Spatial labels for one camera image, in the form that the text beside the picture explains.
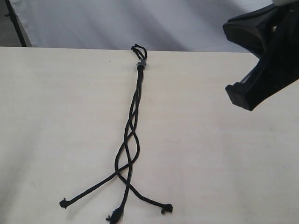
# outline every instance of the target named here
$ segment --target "black pole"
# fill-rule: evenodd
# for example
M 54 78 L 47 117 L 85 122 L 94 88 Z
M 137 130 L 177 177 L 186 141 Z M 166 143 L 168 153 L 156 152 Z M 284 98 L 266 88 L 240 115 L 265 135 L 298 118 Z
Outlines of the black pole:
M 8 8 L 8 14 L 6 14 L 5 17 L 10 17 L 10 20 L 14 25 L 14 28 L 17 32 L 17 35 L 19 37 L 19 40 L 21 42 L 22 47 L 27 47 L 27 44 L 25 42 L 24 36 L 21 32 L 21 28 L 20 28 L 19 23 L 18 23 L 17 16 L 14 13 L 13 7 L 11 6 L 9 0 L 5 0 L 5 3 L 6 3 L 7 8 Z

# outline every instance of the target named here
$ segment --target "table surface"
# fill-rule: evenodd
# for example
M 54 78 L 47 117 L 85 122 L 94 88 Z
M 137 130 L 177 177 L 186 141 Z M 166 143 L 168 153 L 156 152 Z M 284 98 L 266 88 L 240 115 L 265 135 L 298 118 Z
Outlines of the table surface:
M 59 201 L 114 171 L 136 56 L 0 48 L 0 59 L 0 223 L 107 223 L 125 189 L 117 178 L 67 210 Z M 246 53 L 149 52 L 132 184 L 174 210 L 162 216 L 130 192 L 121 223 L 298 223 L 299 83 L 253 112 L 225 92 L 256 62 Z

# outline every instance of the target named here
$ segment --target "clamp jaw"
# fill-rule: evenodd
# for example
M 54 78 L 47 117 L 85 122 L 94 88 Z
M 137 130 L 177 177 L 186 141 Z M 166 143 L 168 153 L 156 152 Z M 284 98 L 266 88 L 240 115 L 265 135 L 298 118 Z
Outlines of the clamp jaw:
M 223 25 L 229 41 L 259 59 L 241 82 L 226 87 L 234 105 L 252 111 L 299 79 L 299 1 L 294 1 L 273 0 L 274 4 Z

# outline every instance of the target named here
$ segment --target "white backdrop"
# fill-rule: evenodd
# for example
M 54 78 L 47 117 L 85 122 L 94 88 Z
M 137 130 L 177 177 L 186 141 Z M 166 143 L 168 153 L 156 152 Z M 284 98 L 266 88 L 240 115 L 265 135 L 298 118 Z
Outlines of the white backdrop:
M 227 19 L 271 0 L 11 0 L 34 47 L 244 51 Z

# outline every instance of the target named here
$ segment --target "black elastic cord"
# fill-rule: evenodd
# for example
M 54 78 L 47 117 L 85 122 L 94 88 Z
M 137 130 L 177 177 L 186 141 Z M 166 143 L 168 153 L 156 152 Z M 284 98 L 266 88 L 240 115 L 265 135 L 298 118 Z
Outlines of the black elastic cord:
M 139 142 L 139 139 L 138 139 L 137 134 L 136 134 L 136 128 L 137 128 L 137 122 L 138 122 L 139 104 L 140 104 L 140 101 L 141 101 L 143 70 L 145 69 L 146 59 L 147 59 L 147 51 L 144 47 L 142 47 L 138 44 L 135 44 L 134 46 L 131 47 L 131 49 L 135 52 L 137 57 L 140 59 L 140 62 L 137 64 L 138 78 L 137 78 L 137 84 L 136 84 L 136 91 L 133 95 L 133 99 L 132 99 L 132 103 L 131 103 L 131 107 L 130 107 L 130 111 L 129 111 L 129 118 L 128 118 L 128 121 L 127 121 L 127 124 L 126 124 L 126 127 L 125 127 L 124 141 L 123 141 L 123 143 L 122 143 L 122 145 L 121 145 L 121 147 L 120 147 L 120 149 L 117 153 L 115 161 L 114 161 L 115 172 L 113 174 L 111 174 L 108 178 L 106 178 L 105 180 L 103 180 L 100 183 L 94 185 L 93 187 L 86 190 L 82 194 L 74 197 L 70 201 L 67 201 L 64 198 L 59 203 L 60 207 L 67 208 L 69 205 L 75 203 L 80 198 L 86 196 L 87 194 L 93 192 L 94 190 L 96 190 L 97 188 L 102 186 L 103 184 L 105 184 L 108 181 L 112 180 L 117 175 L 126 184 L 126 189 L 125 189 L 125 192 L 124 192 L 124 197 L 123 197 L 123 200 L 121 202 L 121 205 L 119 206 L 119 208 L 117 208 L 116 210 L 113 211 L 111 216 L 108 216 L 108 218 L 106 219 L 107 221 L 110 222 L 110 224 L 116 224 L 120 220 L 120 218 L 123 214 L 123 211 L 124 211 L 124 207 L 125 207 L 125 204 L 126 204 L 126 201 L 127 201 L 127 198 L 128 198 L 128 192 L 129 192 L 130 189 L 133 191 L 133 193 L 139 199 L 141 199 L 141 200 L 143 200 L 147 203 L 150 203 L 152 205 L 155 205 L 155 206 L 158 206 L 158 207 L 162 208 L 162 210 L 161 210 L 162 214 L 164 214 L 165 212 L 172 212 L 172 210 L 173 210 L 173 206 L 171 204 L 162 204 L 162 203 L 155 202 L 151 199 L 148 199 L 148 198 L 142 196 L 131 185 L 133 164 L 138 159 L 139 154 L 140 154 L 140 142 Z M 133 159 L 131 158 L 129 148 L 128 148 L 128 141 L 132 138 L 132 136 L 134 137 L 134 139 L 136 141 L 136 146 L 137 146 L 137 151 L 136 151 L 136 154 L 135 154 Z M 128 163 L 125 166 L 123 166 L 121 168 L 118 168 L 119 159 L 120 159 L 120 156 L 121 156 L 122 152 L 124 151 L 124 149 L 126 151 Z M 127 168 L 128 168 L 128 176 L 127 176 L 127 179 L 125 179 L 121 175 L 121 172 L 123 170 L 127 169 Z

